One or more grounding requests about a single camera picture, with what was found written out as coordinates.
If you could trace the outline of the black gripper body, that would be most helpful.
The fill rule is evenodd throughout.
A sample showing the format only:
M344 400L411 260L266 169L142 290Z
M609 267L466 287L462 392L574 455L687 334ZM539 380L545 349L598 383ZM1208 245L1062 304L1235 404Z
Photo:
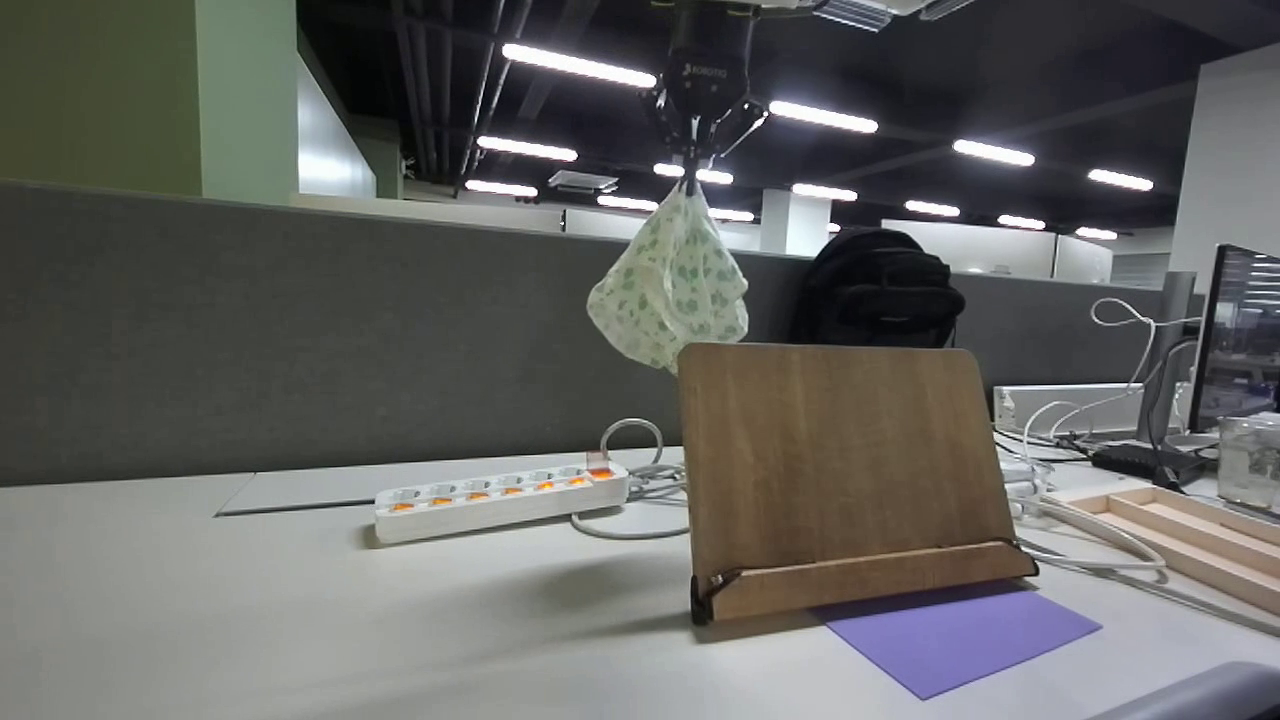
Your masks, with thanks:
M674 48L664 62L664 112L674 118L715 118L731 103L731 62L703 48Z

